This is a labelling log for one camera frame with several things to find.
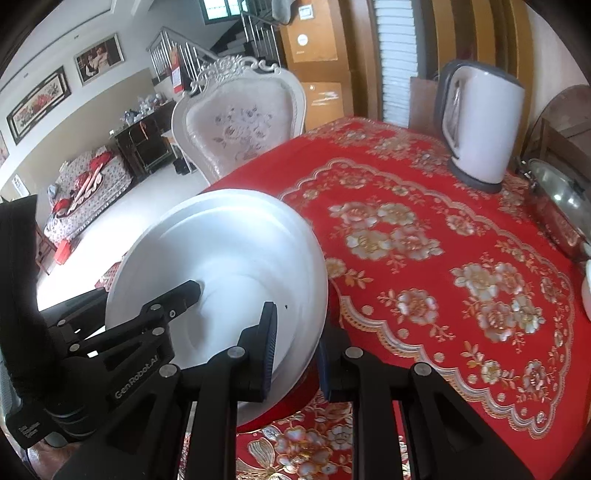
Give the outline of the white ceramic bowl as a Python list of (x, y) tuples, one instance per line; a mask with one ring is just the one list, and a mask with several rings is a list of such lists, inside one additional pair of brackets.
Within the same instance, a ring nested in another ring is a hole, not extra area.
[(169, 323), (179, 368), (204, 364), (238, 343), (259, 322), (263, 305), (277, 308), (270, 393), (240, 403), (238, 425), (263, 417), (307, 370), (328, 308), (328, 274), (311, 226), (279, 199), (252, 190), (201, 193), (170, 210), (125, 255), (108, 293), (107, 328), (136, 317), (142, 306), (191, 280), (197, 304)]

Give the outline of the red glass scalloped bowl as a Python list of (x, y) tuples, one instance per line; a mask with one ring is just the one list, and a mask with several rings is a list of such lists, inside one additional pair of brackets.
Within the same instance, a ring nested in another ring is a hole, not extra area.
[(318, 367), (315, 363), (311, 363), (308, 366), (308, 369), (305, 370), (304, 374), (301, 375), (301, 379), (298, 380), (297, 385), (295, 385), (294, 388), (280, 400), (280, 402), (274, 405), (273, 408), (270, 408), (269, 411), (266, 411), (266, 413), (259, 418), (247, 422), (242, 426), (238, 426), (238, 434), (262, 429), (273, 422), (296, 414), (314, 399), (315, 394), (318, 392), (318, 388), (320, 388), (320, 383), (318, 382)]

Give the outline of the cream plastic bowl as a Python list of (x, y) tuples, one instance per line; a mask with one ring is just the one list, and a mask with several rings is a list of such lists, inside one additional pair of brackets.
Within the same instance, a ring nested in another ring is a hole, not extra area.
[(591, 321), (591, 261), (585, 263), (585, 278), (581, 286), (581, 299), (586, 316)]

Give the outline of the floral sofa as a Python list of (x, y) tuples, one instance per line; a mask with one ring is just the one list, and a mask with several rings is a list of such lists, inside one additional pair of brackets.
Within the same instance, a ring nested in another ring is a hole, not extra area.
[(132, 176), (115, 147), (101, 146), (62, 164), (48, 188), (44, 235), (58, 247), (70, 242), (123, 195)]

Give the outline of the red floral tablecloth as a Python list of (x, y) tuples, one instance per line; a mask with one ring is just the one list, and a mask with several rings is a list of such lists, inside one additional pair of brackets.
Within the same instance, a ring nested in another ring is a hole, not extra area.
[[(366, 119), (290, 140), (218, 182), (276, 197), (311, 226), (337, 322), (381, 360), (430, 364), (538, 479), (553, 477), (590, 408), (582, 274), (539, 231), (524, 180), (462, 185), (444, 145)], [(240, 479), (348, 479), (353, 409), (320, 391), (238, 435)]]

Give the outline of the dark wooden cabinet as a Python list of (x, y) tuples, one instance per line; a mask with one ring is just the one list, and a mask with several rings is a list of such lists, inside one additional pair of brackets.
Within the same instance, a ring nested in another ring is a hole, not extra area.
[(136, 183), (175, 160), (176, 155), (164, 136), (170, 131), (174, 107), (175, 102), (168, 101), (112, 135), (112, 140)]

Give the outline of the white ornate chair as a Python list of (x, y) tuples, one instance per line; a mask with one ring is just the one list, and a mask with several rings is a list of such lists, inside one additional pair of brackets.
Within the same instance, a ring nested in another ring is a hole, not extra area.
[(218, 58), (174, 106), (171, 134), (185, 160), (214, 184), (304, 132), (304, 87), (276, 63)]

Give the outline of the framed floral painting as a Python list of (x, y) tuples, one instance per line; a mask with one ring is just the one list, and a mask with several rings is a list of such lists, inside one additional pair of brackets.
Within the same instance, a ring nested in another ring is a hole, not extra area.
[(71, 95), (64, 67), (61, 66), (35, 86), (7, 115), (16, 145), (54, 108)]

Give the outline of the framed portrait picture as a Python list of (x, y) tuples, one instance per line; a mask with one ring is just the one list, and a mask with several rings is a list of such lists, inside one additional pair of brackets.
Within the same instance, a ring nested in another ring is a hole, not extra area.
[(124, 62), (124, 55), (116, 33), (86, 48), (74, 57), (82, 85)]

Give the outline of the metal stair railing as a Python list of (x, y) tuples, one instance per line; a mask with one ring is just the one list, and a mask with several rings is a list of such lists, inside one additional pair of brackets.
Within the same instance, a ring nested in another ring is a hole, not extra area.
[(280, 27), (271, 17), (270, 1), (155, 1), (148, 12), (163, 18), (147, 47), (154, 84), (170, 76), (172, 50), (190, 80), (218, 57), (242, 55), (269, 64), (283, 62)]

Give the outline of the round wooden table top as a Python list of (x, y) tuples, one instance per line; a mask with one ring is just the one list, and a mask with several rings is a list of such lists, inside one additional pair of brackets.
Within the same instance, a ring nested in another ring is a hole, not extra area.
[(523, 158), (563, 164), (590, 176), (590, 86), (575, 85), (557, 94), (532, 127)]

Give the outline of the white electric kettle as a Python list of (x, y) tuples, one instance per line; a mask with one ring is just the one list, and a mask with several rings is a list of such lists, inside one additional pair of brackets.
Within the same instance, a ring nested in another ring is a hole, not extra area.
[(525, 98), (513, 75), (455, 59), (439, 75), (434, 123), (447, 145), (451, 173), (471, 188), (496, 194), (511, 159)]

